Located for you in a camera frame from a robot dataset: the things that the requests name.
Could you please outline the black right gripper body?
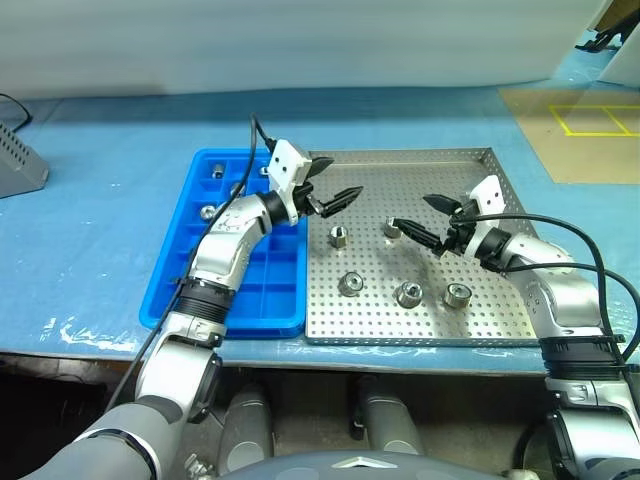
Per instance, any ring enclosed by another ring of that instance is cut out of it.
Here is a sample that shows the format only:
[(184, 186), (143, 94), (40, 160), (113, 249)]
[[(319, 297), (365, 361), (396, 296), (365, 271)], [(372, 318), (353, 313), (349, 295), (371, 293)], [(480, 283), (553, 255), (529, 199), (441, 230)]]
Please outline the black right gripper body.
[(468, 200), (461, 204), (462, 210), (453, 216), (449, 216), (449, 227), (446, 232), (446, 238), (442, 242), (443, 248), (437, 250), (438, 257), (442, 257), (445, 253), (462, 256), (475, 234), (476, 222), (474, 218), (478, 215), (477, 202)]

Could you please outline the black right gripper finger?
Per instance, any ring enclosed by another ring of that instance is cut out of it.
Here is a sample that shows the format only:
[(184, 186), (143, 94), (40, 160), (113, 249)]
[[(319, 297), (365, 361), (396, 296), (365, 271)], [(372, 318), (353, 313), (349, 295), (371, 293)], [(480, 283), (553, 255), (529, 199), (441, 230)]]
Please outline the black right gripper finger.
[(423, 200), (431, 208), (447, 216), (453, 216), (462, 210), (462, 204), (459, 201), (442, 194), (427, 194)]
[(395, 218), (394, 226), (410, 240), (429, 250), (441, 250), (443, 248), (443, 243), (438, 235), (429, 232), (424, 226), (413, 220)]

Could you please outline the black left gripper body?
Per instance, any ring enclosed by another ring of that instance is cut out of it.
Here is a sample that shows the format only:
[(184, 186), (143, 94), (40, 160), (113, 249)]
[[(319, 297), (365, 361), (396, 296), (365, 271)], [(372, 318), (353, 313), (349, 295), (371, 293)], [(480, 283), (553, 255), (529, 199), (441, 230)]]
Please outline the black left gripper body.
[(324, 205), (314, 197), (313, 190), (314, 186), (308, 181), (294, 188), (294, 206), (300, 217), (322, 215), (325, 211)]

